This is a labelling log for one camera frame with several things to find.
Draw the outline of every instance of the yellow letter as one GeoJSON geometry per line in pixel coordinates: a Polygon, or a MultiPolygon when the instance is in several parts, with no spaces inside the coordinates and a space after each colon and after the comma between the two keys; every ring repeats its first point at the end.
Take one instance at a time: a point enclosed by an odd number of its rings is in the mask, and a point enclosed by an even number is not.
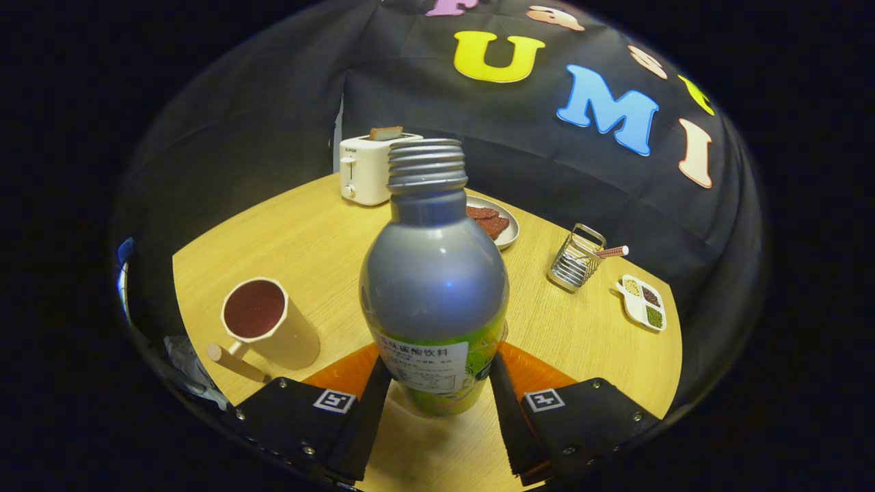
{"type": "Polygon", "coordinates": [[[537,39],[511,36],[507,40],[514,43],[514,58],[510,65],[498,68],[490,67],[483,61],[489,41],[497,39],[497,36],[491,32],[460,31],[455,38],[458,39],[456,58],[453,60],[456,70],[478,81],[517,82],[525,79],[535,65],[535,52],[546,46],[537,39]]]}
{"type": "Polygon", "coordinates": [[[696,87],[696,84],[684,79],[681,75],[677,76],[679,79],[683,81],[683,83],[687,84],[687,90],[689,90],[689,95],[693,96],[693,101],[698,102],[699,106],[702,106],[702,109],[708,112],[709,115],[714,116],[714,109],[708,107],[708,104],[705,104],[705,101],[711,102],[708,97],[702,94],[702,91],[696,87]]]}

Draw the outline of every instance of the green beans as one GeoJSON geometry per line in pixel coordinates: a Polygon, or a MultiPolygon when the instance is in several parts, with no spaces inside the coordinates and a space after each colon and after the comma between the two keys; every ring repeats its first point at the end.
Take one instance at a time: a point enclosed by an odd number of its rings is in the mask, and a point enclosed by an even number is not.
{"type": "Polygon", "coordinates": [[[648,306],[647,307],[647,322],[653,325],[654,327],[662,328],[662,314],[659,311],[656,311],[654,308],[648,306]]]}

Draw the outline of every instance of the bread slice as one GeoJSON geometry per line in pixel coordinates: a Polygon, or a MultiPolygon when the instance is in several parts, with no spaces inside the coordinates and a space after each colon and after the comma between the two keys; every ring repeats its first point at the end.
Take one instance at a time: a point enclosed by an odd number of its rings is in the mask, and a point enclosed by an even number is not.
{"type": "Polygon", "coordinates": [[[404,130],[402,126],[389,126],[386,128],[372,128],[371,129],[371,140],[376,140],[377,142],[384,142],[386,140],[392,140],[393,138],[399,138],[401,136],[401,132],[404,130]]]}

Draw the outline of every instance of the green label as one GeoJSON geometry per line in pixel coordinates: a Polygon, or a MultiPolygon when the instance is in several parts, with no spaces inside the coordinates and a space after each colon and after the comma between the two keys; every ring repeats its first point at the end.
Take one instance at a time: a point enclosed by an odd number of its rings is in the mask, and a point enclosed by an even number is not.
{"type": "Polygon", "coordinates": [[[368,324],[383,361],[416,407],[444,416],[461,413],[477,402],[504,332],[504,312],[502,307],[476,332],[443,340],[398,337],[368,324]]]}

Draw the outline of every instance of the meat slice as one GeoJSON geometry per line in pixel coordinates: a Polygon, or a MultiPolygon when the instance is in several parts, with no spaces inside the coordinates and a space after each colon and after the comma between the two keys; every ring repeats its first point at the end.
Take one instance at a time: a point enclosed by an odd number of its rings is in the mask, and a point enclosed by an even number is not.
{"type": "Polygon", "coordinates": [[[475,221],[498,217],[498,210],[493,210],[491,208],[468,207],[466,212],[468,213],[468,216],[475,221]]]}
{"type": "Polygon", "coordinates": [[[504,217],[493,217],[492,219],[483,219],[476,222],[486,231],[493,241],[498,239],[498,235],[501,234],[501,231],[508,228],[508,225],[510,225],[510,220],[505,219],[504,217]]]}

